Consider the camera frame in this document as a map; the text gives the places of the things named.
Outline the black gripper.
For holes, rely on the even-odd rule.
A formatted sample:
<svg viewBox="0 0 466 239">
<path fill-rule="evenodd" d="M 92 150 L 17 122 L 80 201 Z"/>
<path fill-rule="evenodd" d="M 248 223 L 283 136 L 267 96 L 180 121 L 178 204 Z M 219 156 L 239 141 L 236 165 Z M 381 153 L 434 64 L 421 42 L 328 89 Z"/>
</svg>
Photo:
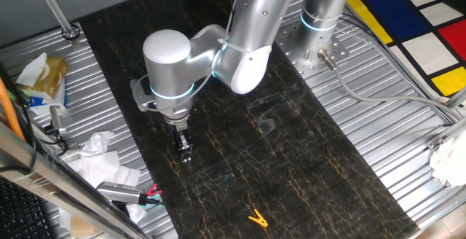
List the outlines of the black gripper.
<svg viewBox="0 0 466 239">
<path fill-rule="evenodd" d="M 192 145 L 189 143 L 190 133 L 188 122 L 169 122 L 168 127 L 174 149 L 177 153 L 181 154 L 181 161 L 189 162 L 191 160 Z"/>
</svg>

